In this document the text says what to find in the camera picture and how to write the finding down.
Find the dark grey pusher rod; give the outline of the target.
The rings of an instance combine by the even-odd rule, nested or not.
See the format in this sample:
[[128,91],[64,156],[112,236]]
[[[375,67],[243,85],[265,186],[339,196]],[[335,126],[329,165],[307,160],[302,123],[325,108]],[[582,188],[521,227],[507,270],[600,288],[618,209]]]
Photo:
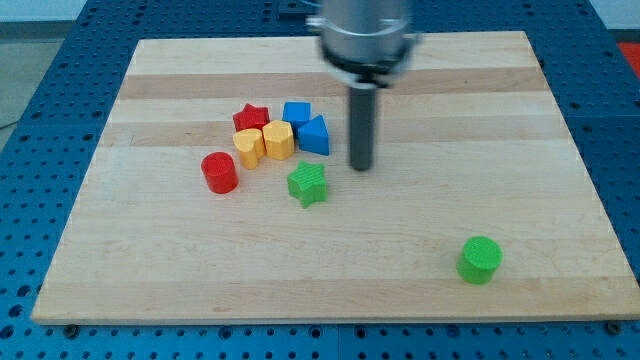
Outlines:
[[369,85],[350,87],[348,111],[350,166],[357,171],[367,171],[373,163],[376,88]]

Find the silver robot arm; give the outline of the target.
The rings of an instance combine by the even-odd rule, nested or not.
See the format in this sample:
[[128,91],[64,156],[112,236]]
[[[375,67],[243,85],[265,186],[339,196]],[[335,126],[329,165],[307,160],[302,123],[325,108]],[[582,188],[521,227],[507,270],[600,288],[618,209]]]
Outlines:
[[378,91],[408,69],[418,35],[408,0],[322,0],[306,25],[319,36],[323,60],[348,90],[349,164],[374,162]]

